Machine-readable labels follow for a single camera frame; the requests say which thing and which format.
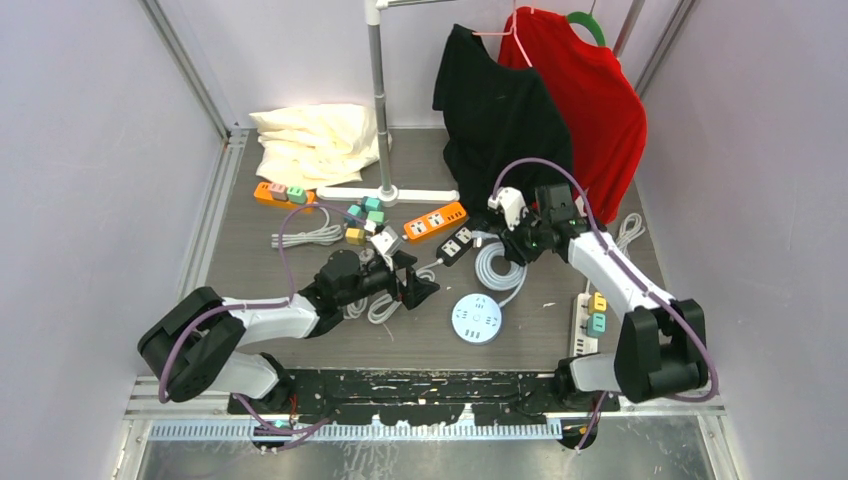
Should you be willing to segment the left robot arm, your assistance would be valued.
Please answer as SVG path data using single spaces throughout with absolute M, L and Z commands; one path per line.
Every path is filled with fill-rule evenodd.
M 347 306 L 378 293 L 415 309 L 440 288 L 414 270 L 416 261 L 398 251 L 362 262 L 356 252 L 338 250 L 310 284 L 282 298 L 240 300 L 198 287 L 142 335 L 137 350 L 159 379 L 163 402 L 219 391 L 277 413 L 292 397 L 289 375 L 272 356 L 242 354 L 239 347 L 317 338 L 343 321 Z

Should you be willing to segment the yellow usb charger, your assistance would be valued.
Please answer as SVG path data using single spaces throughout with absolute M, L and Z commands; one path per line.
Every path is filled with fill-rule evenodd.
M 344 238 L 350 245 L 363 246 L 367 243 L 367 232 L 362 228 L 347 228 Z

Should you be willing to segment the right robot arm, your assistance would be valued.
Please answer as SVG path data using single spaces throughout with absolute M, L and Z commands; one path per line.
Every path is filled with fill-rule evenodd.
M 595 285 L 621 321 L 614 353 L 561 361 L 554 387 L 562 407 L 580 410 L 595 391 L 638 403 L 707 384 L 699 304 L 675 299 L 641 273 L 592 217 L 579 213 L 568 186 L 537 188 L 533 207 L 517 189 L 501 187 L 488 206 L 503 219 L 499 236 L 509 260 L 526 265 L 545 251 L 556 253 Z

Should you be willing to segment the white usb power strip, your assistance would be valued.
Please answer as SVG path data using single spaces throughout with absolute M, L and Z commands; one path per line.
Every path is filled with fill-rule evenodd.
M 599 339 L 606 332 L 608 303 L 599 292 L 580 293 L 573 304 L 570 356 L 598 352 Z

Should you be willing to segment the black power strip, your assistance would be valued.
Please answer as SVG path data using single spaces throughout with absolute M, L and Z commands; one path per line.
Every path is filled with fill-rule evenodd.
M 473 246 L 473 228 L 463 225 L 436 249 L 436 258 L 446 267 L 453 266 Z

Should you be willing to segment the round blue power strip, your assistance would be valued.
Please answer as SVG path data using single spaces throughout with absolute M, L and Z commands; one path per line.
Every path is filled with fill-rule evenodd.
M 488 295 L 468 294 L 454 305 L 450 323 L 461 340 L 472 345 L 485 345 L 501 332 L 501 308 Z

